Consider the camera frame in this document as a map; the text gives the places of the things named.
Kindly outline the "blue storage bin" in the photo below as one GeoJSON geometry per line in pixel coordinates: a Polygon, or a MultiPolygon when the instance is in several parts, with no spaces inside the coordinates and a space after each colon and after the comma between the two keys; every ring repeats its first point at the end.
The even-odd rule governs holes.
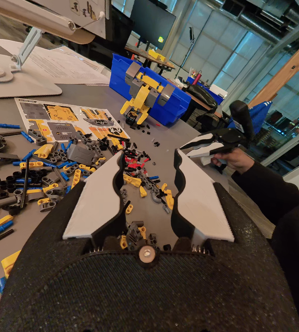
{"type": "Polygon", "coordinates": [[[217,101],[218,105],[220,105],[227,96],[227,92],[225,90],[221,89],[217,85],[212,84],[210,86],[207,86],[207,85],[205,85],[205,83],[201,83],[200,81],[198,81],[197,85],[200,85],[203,88],[205,88],[212,95],[212,97],[217,101]]]}
{"type": "MultiPolygon", "coordinates": [[[[140,62],[128,59],[126,57],[113,54],[111,77],[109,86],[114,91],[130,100],[130,85],[125,82],[126,71],[132,63],[140,62]]],[[[191,96],[174,86],[174,92],[164,106],[160,106],[156,101],[149,115],[164,126],[170,126],[180,119],[188,109],[191,96]]]]}

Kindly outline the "black bag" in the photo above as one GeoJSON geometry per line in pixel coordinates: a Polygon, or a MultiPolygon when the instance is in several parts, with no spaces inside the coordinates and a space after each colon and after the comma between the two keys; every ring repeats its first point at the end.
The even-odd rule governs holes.
{"type": "Polygon", "coordinates": [[[187,85],[182,88],[183,91],[188,92],[192,96],[196,97],[198,100],[210,107],[212,112],[215,112],[218,107],[217,101],[212,97],[212,95],[200,85],[187,85]]]}

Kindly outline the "sticker sheet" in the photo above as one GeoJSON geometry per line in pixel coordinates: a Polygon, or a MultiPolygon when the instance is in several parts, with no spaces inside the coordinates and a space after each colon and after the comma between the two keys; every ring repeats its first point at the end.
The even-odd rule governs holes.
{"type": "Polygon", "coordinates": [[[106,109],[14,98],[27,130],[39,132],[47,142],[67,142],[78,131],[92,140],[108,134],[129,139],[125,130],[106,109]]]}

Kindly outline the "printed paper sheets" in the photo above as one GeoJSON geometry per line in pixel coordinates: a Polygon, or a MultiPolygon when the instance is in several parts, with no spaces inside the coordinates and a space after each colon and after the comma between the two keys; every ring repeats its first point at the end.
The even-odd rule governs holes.
{"type": "Polygon", "coordinates": [[[18,55],[22,43],[0,39],[0,47],[6,54],[0,54],[0,95],[31,94],[25,90],[53,91],[57,84],[80,84],[108,86],[110,73],[103,74],[103,66],[76,55],[67,47],[53,50],[35,47],[21,70],[17,71],[12,61],[18,55]]]}

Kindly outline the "wooden background desk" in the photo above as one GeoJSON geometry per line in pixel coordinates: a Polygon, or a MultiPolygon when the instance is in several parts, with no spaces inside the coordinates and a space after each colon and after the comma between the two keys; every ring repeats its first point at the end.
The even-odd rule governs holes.
{"type": "Polygon", "coordinates": [[[159,75],[162,75],[164,71],[171,72],[175,69],[175,66],[170,63],[169,61],[165,60],[162,61],[161,59],[165,59],[164,56],[161,56],[159,53],[153,57],[152,54],[156,53],[153,50],[150,50],[150,52],[147,52],[141,48],[132,46],[130,44],[126,44],[125,50],[135,56],[139,56],[145,59],[143,63],[143,67],[150,68],[152,63],[155,63],[157,67],[160,69],[159,75]]]}

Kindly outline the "person's right forearm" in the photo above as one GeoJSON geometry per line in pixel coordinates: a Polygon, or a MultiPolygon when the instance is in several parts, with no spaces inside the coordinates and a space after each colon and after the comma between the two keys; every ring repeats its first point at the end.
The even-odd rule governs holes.
{"type": "Polygon", "coordinates": [[[231,177],[274,225],[299,205],[298,187],[259,162],[243,174],[235,171],[231,177]]]}

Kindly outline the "person's right hand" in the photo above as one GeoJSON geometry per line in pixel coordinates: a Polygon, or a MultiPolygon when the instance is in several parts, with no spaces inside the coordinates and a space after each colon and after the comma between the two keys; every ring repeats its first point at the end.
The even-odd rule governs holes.
{"type": "Polygon", "coordinates": [[[211,162],[216,166],[221,166],[222,161],[239,174],[244,174],[255,164],[255,161],[239,148],[229,153],[217,153],[211,158],[211,162]]]}

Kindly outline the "pile of toy building pieces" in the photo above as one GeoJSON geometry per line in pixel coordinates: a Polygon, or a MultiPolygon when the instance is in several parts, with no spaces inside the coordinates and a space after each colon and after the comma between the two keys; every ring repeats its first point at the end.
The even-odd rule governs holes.
{"type": "Polygon", "coordinates": [[[174,198],[171,190],[164,183],[159,188],[159,176],[150,177],[146,170],[146,163],[150,156],[141,151],[136,143],[128,138],[113,135],[111,132],[102,139],[93,141],[90,135],[77,135],[69,137],[68,146],[58,142],[44,144],[44,137],[39,131],[10,132],[10,134],[24,134],[27,138],[36,138],[40,143],[39,149],[30,151],[22,160],[15,155],[0,153],[0,162],[12,162],[18,166],[19,171],[13,172],[5,180],[0,179],[0,209],[8,212],[7,216],[0,219],[0,237],[8,235],[6,231],[13,225],[13,218],[19,213],[21,207],[27,202],[36,201],[41,212],[51,211],[56,204],[80,183],[81,178],[88,178],[99,167],[104,165],[106,158],[102,151],[108,149],[114,156],[123,152],[125,169],[123,180],[139,188],[141,197],[151,192],[155,202],[162,203],[167,213],[173,208],[174,198]]]}

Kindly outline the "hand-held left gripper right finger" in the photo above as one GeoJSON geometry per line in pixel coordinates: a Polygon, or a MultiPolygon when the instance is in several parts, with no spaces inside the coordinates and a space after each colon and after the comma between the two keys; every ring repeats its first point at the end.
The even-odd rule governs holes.
{"type": "Polygon", "coordinates": [[[220,201],[215,182],[180,149],[174,151],[177,194],[171,213],[171,228],[178,238],[186,237],[195,246],[206,240],[234,242],[235,237],[220,201]]]}

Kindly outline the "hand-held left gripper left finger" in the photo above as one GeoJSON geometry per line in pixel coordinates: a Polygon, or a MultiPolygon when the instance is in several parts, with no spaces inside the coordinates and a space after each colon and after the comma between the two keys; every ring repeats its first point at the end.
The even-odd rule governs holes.
{"type": "Polygon", "coordinates": [[[84,187],[63,234],[63,239],[92,238],[122,233],[126,218],[120,190],[124,185],[125,155],[119,151],[81,183],[84,187]]]}

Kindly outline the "blue jacket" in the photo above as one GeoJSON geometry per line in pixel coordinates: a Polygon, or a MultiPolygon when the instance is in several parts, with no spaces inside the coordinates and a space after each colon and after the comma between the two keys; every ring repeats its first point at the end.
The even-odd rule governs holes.
{"type": "Polygon", "coordinates": [[[258,134],[261,130],[272,103],[272,101],[266,101],[256,106],[253,106],[252,108],[249,108],[249,113],[255,135],[258,134]]]}

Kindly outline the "black monitor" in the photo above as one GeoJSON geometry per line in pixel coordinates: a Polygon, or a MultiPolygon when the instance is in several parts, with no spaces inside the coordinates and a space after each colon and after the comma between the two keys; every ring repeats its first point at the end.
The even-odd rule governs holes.
{"type": "Polygon", "coordinates": [[[135,0],[130,19],[135,23],[133,31],[145,43],[163,50],[176,16],[170,13],[161,1],[135,0]]]}

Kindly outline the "yellow toy vehicle model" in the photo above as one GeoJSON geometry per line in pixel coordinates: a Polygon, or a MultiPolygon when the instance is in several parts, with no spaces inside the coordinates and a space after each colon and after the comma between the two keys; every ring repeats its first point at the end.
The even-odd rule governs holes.
{"type": "Polygon", "coordinates": [[[130,85],[129,94],[132,96],[120,110],[126,117],[126,123],[131,127],[140,126],[148,117],[150,110],[157,102],[164,106],[172,96],[175,86],[168,84],[165,87],[145,72],[141,66],[133,62],[126,71],[125,82],[130,85]]]}

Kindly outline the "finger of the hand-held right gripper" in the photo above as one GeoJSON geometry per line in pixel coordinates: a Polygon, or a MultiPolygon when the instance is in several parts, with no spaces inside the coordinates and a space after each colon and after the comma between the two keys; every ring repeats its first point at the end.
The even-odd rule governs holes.
{"type": "Polygon", "coordinates": [[[216,152],[213,152],[214,150],[219,148],[218,143],[212,143],[212,144],[200,144],[198,146],[194,146],[192,150],[190,150],[186,156],[190,158],[195,157],[208,157],[210,155],[216,154],[216,152]]]}
{"type": "Polygon", "coordinates": [[[214,142],[215,136],[213,133],[204,133],[202,135],[199,135],[180,147],[180,150],[204,150],[204,151],[210,151],[216,148],[216,142],[214,142]]]}

